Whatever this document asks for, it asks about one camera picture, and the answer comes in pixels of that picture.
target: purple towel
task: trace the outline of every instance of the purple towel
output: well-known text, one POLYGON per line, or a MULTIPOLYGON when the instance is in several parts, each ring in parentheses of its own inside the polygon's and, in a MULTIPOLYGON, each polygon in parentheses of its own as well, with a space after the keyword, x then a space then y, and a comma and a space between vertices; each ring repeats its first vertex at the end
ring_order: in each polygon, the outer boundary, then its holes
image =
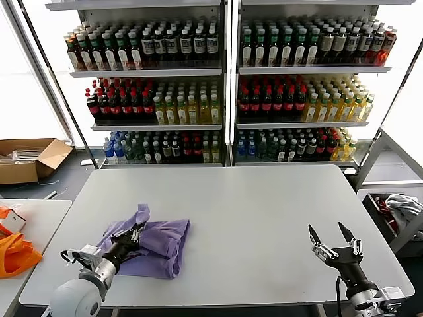
MULTIPOLYGON (((139 204, 138 211, 127 221, 110 224, 97 246, 107 252, 112 245, 112 234, 122 229, 130 229, 135 223, 143 223, 149 218, 148 205, 139 204)), ((118 275, 174 279, 182 267, 182 250, 189 227, 189 220, 147 222, 140 234, 141 249, 130 254, 136 257, 124 262, 118 275)))

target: shelf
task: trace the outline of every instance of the shelf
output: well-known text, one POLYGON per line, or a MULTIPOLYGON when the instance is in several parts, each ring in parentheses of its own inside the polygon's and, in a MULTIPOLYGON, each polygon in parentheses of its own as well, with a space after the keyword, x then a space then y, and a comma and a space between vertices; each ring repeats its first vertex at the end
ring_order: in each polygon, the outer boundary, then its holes
POLYGON ((73 78, 83 77, 179 77, 179 76, 218 76, 222 68, 197 69, 142 69, 140 71, 75 71, 73 78))
POLYGON ((348 74, 386 73, 390 67, 366 66, 304 66, 304 67, 240 67, 240 75, 279 75, 279 74, 348 74))
POLYGON ((221 124, 206 125, 93 125, 93 131, 219 131, 221 124))
POLYGON ((415 0, 242 0, 243 5, 411 5, 415 0))
POLYGON ((220 0, 70 0, 47 3, 50 11, 103 10, 159 7, 204 7, 220 5, 220 0))
POLYGON ((237 123, 238 129, 292 129, 314 127, 364 127, 368 122, 285 122, 285 123, 237 123))

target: orange plastic bag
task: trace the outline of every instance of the orange plastic bag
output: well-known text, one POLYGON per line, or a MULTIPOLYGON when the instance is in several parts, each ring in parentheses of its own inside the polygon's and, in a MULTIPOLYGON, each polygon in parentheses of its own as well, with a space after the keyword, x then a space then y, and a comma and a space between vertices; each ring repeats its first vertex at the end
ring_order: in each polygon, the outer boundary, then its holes
POLYGON ((42 259, 22 233, 0 239, 0 279, 13 277, 36 265, 42 259))

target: white table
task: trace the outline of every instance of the white table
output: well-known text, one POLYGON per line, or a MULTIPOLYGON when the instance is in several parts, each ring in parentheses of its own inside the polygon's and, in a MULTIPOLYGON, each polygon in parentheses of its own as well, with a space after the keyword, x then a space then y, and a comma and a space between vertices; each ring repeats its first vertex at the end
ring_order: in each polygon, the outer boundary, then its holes
MULTIPOLYGON (((66 200, 31 200, 0 199, 0 205, 13 206, 19 215, 26 219, 22 230, 24 239, 31 241, 35 249, 41 253, 52 239, 52 236, 72 205, 66 200)), ((48 261, 44 255, 41 263, 48 261)), ((28 281, 33 269, 10 279, 0 279, 0 316, 13 316, 22 288, 28 281)))
POLYGON ((105 307, 310 304, 336 301, 337 271, 311 251, 307 225, 345 246, 342 221, 364 241, 362 267, 380 287, 414 287, 335 166, 96 170, 32 274, 20 302, 48 305, 78 276, 60 251, 96 244, 111 221, 148 203, 151 220, 192 222, 184 267, 172 281, 117 276, 105 307))

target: cable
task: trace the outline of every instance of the cable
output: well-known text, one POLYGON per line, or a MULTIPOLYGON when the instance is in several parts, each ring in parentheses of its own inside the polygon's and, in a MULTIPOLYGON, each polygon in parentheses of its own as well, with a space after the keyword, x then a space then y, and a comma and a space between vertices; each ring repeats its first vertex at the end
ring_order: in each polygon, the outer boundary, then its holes
POLYGON ((341 276, 338 276, 338 278, 336 278, 336 305, 338 307, 338 317, 342 317, 341 296, 340 296, 340 290, 339 290, 340 282, 341 282, 341 276))

